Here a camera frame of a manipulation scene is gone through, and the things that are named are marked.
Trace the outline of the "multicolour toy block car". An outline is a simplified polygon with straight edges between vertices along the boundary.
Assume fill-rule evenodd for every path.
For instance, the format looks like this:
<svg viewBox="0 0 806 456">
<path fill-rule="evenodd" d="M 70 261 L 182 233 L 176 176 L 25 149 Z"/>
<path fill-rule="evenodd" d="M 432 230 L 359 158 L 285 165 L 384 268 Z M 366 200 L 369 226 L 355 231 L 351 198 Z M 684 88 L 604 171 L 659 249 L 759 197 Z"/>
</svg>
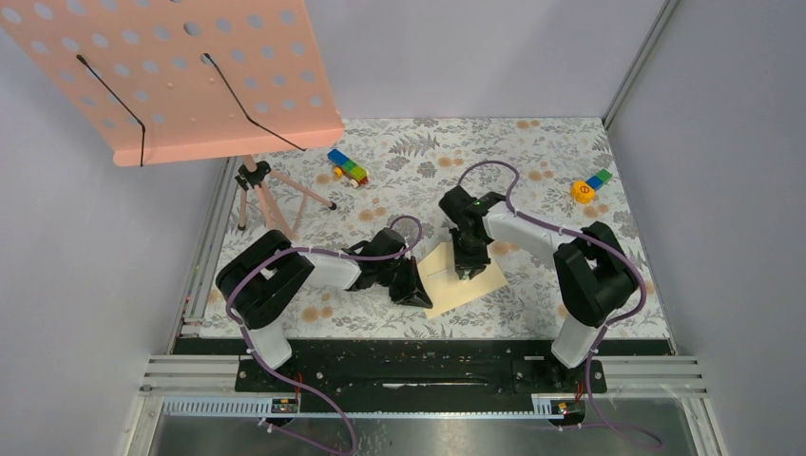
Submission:
<svg viewBox="0 0 806 456">
<path fill-rule="evenodd" d="M 335 173 L 344 177 L 352 187 L 357 188 L 369 183 L 368 172 L 338 149 L 329 151 L 327 158 L 334 165 Z"/>
</svg>

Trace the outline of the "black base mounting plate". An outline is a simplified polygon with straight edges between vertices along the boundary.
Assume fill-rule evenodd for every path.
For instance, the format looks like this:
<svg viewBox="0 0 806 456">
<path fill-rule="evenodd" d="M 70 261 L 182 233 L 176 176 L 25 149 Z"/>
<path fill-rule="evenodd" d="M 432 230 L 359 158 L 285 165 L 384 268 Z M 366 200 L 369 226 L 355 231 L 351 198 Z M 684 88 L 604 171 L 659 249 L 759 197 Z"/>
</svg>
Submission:
<svg viewBox="0 0 806 456">
<path fill-rule="evenodd" d="M 563 370 L 547 340 L 293 339 L 279 373 L 331 398 L 343 411 L 515 412 L 533 393 L 580 399 L 607 390 L 595 362 Z"/>
</svg>

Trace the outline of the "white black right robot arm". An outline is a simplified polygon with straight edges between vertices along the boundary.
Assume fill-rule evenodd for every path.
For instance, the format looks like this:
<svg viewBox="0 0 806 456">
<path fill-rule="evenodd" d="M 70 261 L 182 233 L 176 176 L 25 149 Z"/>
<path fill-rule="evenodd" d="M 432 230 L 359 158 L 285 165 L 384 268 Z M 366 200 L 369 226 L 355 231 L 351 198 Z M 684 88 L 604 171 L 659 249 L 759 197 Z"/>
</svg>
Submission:
<svg viewBox="0 0 806 456">
<path fill-rule="evenodd" d="M 439 207 L 454 224 L 454 271 L 461 280 L 486 270 L 491 264 L 488 246 L 494 241 L 553 262 L 568 316 L 552 342 L 545 377 L 555 390 L 571 390 L 582 380 L 581 364 L 607 318 L 639 288 L 612 230 L 601 222 L 568 230 L 514 209 L 501 194 L 489 192 L 477 199 L 460 186 L 449 190 Z"/>
</svg>

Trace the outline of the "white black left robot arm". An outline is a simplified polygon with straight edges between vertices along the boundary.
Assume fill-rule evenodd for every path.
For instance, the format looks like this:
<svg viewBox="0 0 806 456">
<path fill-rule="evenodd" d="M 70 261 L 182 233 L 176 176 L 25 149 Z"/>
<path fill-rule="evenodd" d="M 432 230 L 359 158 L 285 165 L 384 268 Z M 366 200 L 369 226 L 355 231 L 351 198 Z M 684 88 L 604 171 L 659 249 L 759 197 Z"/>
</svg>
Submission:
<svg viewBox="0 0 806 456">
<path fill-rule="evenodd" d="M 280 230 L 264 234 L 226 264 L 215 286 L 226 299 L 227 314 L 244 330 L 259 379 L 271 390 L 294 381 L 292 348 L 280 317 L 305 286 L 348 292 L 384 287 L 392 303 L 430 309 L 417 262 L 405 239 L 392 228 L 380 230 L 340 252 L 295 247 Z"/>
</svg>

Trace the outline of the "cream envelope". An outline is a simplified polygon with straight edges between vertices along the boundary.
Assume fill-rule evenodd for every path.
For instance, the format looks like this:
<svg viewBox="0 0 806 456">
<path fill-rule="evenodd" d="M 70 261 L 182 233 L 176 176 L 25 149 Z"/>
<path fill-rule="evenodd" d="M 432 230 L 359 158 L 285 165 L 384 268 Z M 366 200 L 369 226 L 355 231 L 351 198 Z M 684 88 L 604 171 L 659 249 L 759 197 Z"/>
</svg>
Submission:
<svg viewBox="0 0 806 456">
<path fill-rule="evenodd" d="M 497 263 L 472 279 L 460 279 L 454 268 L 452 244 L 443 242 L 418 262 L 418 272 L 432 307 L 425 310 L 428 319 L 488 295 L 509 283 Z"/>
</svg>

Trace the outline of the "floral patterned table mat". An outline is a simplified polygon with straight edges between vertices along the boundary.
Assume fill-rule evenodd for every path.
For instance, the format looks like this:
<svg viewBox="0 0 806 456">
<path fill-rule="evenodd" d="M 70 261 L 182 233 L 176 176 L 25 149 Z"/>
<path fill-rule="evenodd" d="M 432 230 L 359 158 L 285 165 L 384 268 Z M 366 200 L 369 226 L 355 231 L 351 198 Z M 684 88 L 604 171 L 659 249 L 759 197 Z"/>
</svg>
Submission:
<svg viewBox="0 0 806 456">
<path fill-rule="evenodd" d="M 420 237 L 417 258 L 450 240 L 438 202 L 454 185 L 470 194 L 510 192 L 516 207 L 564 225 L 608 224 L 644 278 L 651 273 L 614 175 L 589 204 L 570 194 L 573 182 L 601 170 L 617 172 L 609 138 L 596 118 L 355 119 L 337 148 L 369 173 L 355 188 L 336 176 L 322 149 L 269 155 L 271 166 L 336 203 L 335 210 L 272 181 L 295 242 L 337 250 L 369 239 L 388 225 Z M 282 322 L 291 337 L 552 338 L 566 317 L 553 264 L 521 247 L 496 242 L 491 258 L 507 285 L 438 316 L 394 305 L 384 288 L 348 293 L 301 291 Z"/>
</svg>

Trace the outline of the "pink tripod music stand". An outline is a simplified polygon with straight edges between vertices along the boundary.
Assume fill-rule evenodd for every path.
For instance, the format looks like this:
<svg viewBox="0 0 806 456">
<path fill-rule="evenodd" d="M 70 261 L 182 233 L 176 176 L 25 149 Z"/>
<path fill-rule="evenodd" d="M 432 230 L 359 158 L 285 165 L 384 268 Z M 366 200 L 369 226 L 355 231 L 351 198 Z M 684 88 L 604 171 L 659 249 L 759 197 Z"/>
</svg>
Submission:
<svg viewBox="0 0 806 456">
<path fill-rule="evenodd" d="M 292 236 L 276 182 L 336 203 L 270 153 L 334 144 L 344 124 L 302 1 L 5 1 L 1 28 L 52 89 L 30 130 L 86 134 L 120 166 L 228 159 L 265 225 Z"/>
</svg>

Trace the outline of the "aluminium frame rail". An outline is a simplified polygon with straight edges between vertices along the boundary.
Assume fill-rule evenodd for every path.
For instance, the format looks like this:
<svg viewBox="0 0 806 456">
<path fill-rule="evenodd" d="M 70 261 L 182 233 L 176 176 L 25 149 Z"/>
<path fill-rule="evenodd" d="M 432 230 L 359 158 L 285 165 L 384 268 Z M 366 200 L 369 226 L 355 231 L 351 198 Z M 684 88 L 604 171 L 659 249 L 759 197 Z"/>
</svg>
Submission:
<svg viewBox="0 0 806 456">
<path fill-rule="evenodd" d="M 150 452 L 163 416 L 352 419 L 595 419 L 618 399 L 670 399 L 699 455 L 725 453 L 700 367 L 689 356 L 606 356 L 567 385 L 543 380 L 544 359 L 430 350 L 316 353 L 288 364 L 288 385 L 248 356 L 156 355 L 124 452 Z"/>
</svg>

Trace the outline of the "yellow blue green toy blocks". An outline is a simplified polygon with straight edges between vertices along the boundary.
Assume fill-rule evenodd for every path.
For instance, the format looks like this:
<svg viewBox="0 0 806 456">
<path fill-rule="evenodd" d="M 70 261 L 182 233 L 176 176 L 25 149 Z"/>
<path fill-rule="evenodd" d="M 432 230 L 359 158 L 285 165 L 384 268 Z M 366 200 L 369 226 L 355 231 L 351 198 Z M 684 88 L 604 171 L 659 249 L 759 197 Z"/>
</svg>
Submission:
<svg viewBox="0 0 806 456">
<path fill-rule="evenodd" d="M 577 202 L 588 204 L 595 199 L 597 192 L 611 179 L 612 174 L 606 169 L 601 169 L 597 174 L 587 180 L 576 180 L 573 182 L 570 187 L 570 195 Z"/>
</svg>

